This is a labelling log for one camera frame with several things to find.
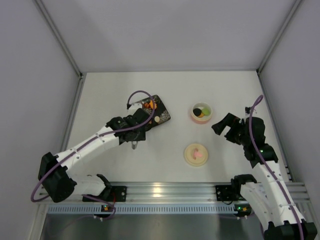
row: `cable clip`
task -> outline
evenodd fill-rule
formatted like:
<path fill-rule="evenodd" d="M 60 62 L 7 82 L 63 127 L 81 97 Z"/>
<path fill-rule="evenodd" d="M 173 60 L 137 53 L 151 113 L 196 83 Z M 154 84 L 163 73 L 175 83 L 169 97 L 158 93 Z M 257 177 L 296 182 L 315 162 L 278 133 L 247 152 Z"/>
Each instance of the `cable clip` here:
<path fill-rule="evenodd" d="M 99 135 L 99 133 L 96 133 L 95 135 L 103 144 L 105 143 L 105 140 L 102 139 L 102 137 Z"/>
<path fill-rule="evenodd" d="M 76 155 L 76 159 L 80 159 L 81 158 L 81 155 L 80 153 L 78 152 L 78 150 L 76 148 L 71 148 L 70 150 L 72 150 L 73 152 L 75 152 L 75 155 Z"/>

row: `orange food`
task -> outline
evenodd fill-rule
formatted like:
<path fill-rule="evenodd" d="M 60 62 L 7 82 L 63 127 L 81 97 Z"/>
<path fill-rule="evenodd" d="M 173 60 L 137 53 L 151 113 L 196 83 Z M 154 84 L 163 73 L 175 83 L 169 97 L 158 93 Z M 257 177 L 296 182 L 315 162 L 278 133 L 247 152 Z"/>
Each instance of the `orange food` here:
<path fill-rule="evenodd" d="M 149 104 L 150 104 L 150 108 L 154 109 L 154 106 L 155 106 L 155 109 L 157 109 L 157 104 L 156 103 L 153 104 L 153 102 L 150 101 Z"/>

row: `bowl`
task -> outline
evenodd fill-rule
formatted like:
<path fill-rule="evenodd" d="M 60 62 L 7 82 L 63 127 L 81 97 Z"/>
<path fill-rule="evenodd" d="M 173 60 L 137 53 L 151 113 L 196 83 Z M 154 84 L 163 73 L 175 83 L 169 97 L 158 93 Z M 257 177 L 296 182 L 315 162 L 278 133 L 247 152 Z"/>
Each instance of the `bowl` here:
<path fill-rule="evenodd" d="M 197 124 L 206 124 L 212 118 L 212 108 L 205 102 L 198 102 L 192 106 L 191 117 Z"/>

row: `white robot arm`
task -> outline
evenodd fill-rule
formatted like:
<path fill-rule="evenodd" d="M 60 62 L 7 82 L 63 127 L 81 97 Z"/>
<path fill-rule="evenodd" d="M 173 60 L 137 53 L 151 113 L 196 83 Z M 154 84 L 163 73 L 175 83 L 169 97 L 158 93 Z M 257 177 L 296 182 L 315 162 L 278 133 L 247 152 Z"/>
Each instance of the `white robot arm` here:
<path fill-rule="evenodd" d="M 151 115 L 142 109 L 141 104 L 130 105 L 127 117 L 114 117 L 98 132 L 78 145 L 52 155 L 50 152 L 41 159 L 38 185 L 42 184 L 55 203 L 70 195 L 92 195 L 106 201 L 110 195 L 111 185 L 101 174 L 79 176 L 73 171 L 75 166 L 85 165 L 104 151 L 121 145 L 124 142 L 136 143 L 146 140 L 146 131 L 151 129 Z M 35 191 L 31 195 L 33 202 Z"/>
<path fill-rule="evenodd" d="M 262 100 L 258 98 L 255 105 Z M 225 127 L 230 130 L 225 135 L 232 143 L 243 146 L 244 155 L 249 160 L 253 175 L 237 175 L 231 179 L 231 190 L 219 188 L 220 198 L 226 200 L 247 200 L 260 220 L 265 240 L 303 240 L 315 239 L 317 229 L 313 222 L 306 222 L 292 200 L 280 172 L 278 157 L 274 149 L 265 143 L 265 124 L 261 118 L 252 117 L 251 108 L 246 107 L 250 118 L 240 119 L 231 113 L 214 124 L 212 129 L 221 135 Z M 259 184 L 262 183 L 265 194 Z"/>

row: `white table surface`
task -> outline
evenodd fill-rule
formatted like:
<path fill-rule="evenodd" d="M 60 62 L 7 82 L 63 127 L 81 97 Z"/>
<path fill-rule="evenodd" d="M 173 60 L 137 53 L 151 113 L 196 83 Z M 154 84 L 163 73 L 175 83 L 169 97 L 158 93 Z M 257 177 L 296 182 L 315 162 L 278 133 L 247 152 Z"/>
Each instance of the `white table surface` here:
<path fill-rule="evenodd" d="M 80 97 L 68 146 L 93 135 L 113 117 L 127 115 L 126 103 L 136 90 L 159 95 L 171 120 L 146 133 L 146 141 L 132 150 L 131 143 L 112 148 L 79 167 L 78 174 L 103 174 L 111 182 L 229 182 L 235 175 L 252 172 L 242 146 L 218 136 L 211 126 L 227 113 L 240 118 L 262 94 L 255 71 L 106 72 L 88 73 Z M 132 101 L 144 99 L 137 94 Z M 193 104 L 206 102 L 213 109 L 207 124 L 190 118 Z M 282 155 L 265 101 L 256 108 L 264 120 L 266 142 L 278 158 L 284 180 L 288 181 Z M 192 143 L 204 145 L 208 161 L 193 167 L 184 159 Z"/>

